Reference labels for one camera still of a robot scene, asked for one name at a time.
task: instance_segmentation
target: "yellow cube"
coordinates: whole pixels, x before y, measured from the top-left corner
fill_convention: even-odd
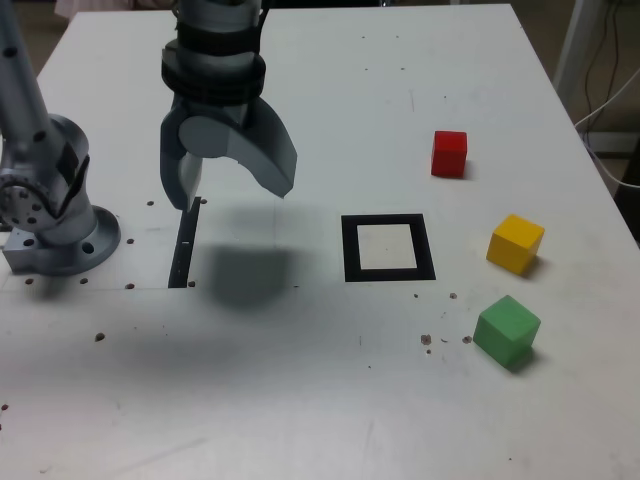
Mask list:
[[[517,215],[509,215],[493,231],[487,260],[517,275],[524,274],[538,253],[544,228]]]

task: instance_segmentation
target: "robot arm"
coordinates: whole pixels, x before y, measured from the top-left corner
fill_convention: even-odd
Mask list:
[[[171,203],[189,210],[202,159],[228,156],[284,197],[297,154],[261,100],[265,64],[260,0],[180,0],[178,38],[162,55],[174,100],[161,126],[160,174]],[[0,215],[13,231],[3,253],[14,272],[71,275],[100,264],[120,229],[86,192],[89,144],[70,120],[47,113],[11,7],[0,0]]]
[[[174,207],[190,208],[203,158],[227,156],[279,197],[292,188],[297,154],[276,113],[260,99],[260,35],[269,2],[180,0],[178,38],[162,55],[174,92],[162,122],[160,172]]]

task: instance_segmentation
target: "cable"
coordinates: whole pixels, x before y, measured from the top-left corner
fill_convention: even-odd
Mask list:
[[[609,3],[607,5],[607,10],[604,13],[604,25],[602,27],[602,38],[600,39],[600,43],[596,48],[595,53],[593,54],[593,58],[591,59],[591,63],[589,64],[589,68],[587,68],[587,73],[584,76],[584,95],[587,99],[587,108],[589,109],[589,113],[592,112],[593,108],[591,106],[591,97],[589,97],[589,77],[591,76],[591,70],[596,64],[596,60],[600,56],[600,52],[604,47],[605,42],[607,41],[607,35],[609,32],[609,12],[611,11],[611,7],[613,7],[613,3]],[[584,142],[585,137],[587,140],[587,144],[591,145],[591,140],[589,138],[589,132],[591,131],[591,121],[587,122],[587,128],[582,134],[582,141]]]
[[[591,150],[591,147],[589,145],[587,145],[586,143],[584,144],[584,148],[587,149],[587,152],[589,152],[591,154],[591,157],[596,160],[598,162],[598,165],[600,165],[600,167],[602,168],[602,170],[604,170],[604,173],[607,174],[607,176],[613,180],[614,182],[616,182],[618,185],[622,186],[622,187],[627,187],[627,188],[633,188],[633,189],[640,189],[640,185],[633,185],[631,183],[625,183],[621,180],[618,180],[616,177],[613,176],[613,174],[609,171],[609,169],[607,167],[604,166],[604,163],[602,162],[602,160],[600,160],[598,158],[598,156],[594,153],[593,150]]]
[[[613,22],[613,41],[614,41],[614,52],[615,52],[615,61],[613,63],[613,70],[611,71],[611,78],[609,79],[609,87],[607,88],[607,97],[605,98],[605,102],[611,98],[611,92],[613,91],[613,84],[616,81],[616,75],[618,73],[618,66],[620,64],[620,38],[618,35],[618,11],[620,10],[620,6],[622,5],[622,0],[618,0],[615,8],[613,9],[613,13],[611,14],[612,22]],[[604,110],[600,110],[600,112],[595,116],[593,122],[587,122],[587,139],[589,140],[589,145],[591,145],[591,141],[589,138],[589,134],[598,123],[598,120],[604,113]]]
[[[625,83],[622,87],[620,87],[620,90],[618,90],[616,92],[616,94],[611,97],[609,100],[607,100],[605,103],[603,103],[602,105],[600,105],[598,108],[596,108],[593,112],[591,112],[589,115],[587,115],[586,117],[584,117],[582,120],[578,121],[574,127],[577,127],[578,125],[581,125],[582,123],[586,122],[587,120],[589,120],[591,117],[593,117],[594,115],[596,115],[600,110],[604,109],[605,107],[607,107],[609,104],[613,103],[613,101],[618,98],[618,96],[624,92],[626,90],[626,88],[631,85],[631,83],[636,79],[636,77],[640,75],[640,68],[638,70],[636,70],[636,72],[631,75],[631,78],[629,80],[627,80],[627,83]]]

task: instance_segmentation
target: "green cube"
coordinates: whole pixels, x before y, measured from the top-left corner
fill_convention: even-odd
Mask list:
[[[480,314],[473,341],[505,368],[513,368],[531,354],[540,319],[509,295]]]

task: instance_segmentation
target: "cube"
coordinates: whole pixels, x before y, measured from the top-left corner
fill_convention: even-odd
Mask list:
[[[526,361],[540,319],[509,295],[480,314],[473,341],[505,368]]]
[[[517,215],[509,215],[491,236],[487,260],[523,275],[538,253],[544,228]]]
[[[462,178],[467,161],[467,134],[436,132],[431,154],[431,175]]]

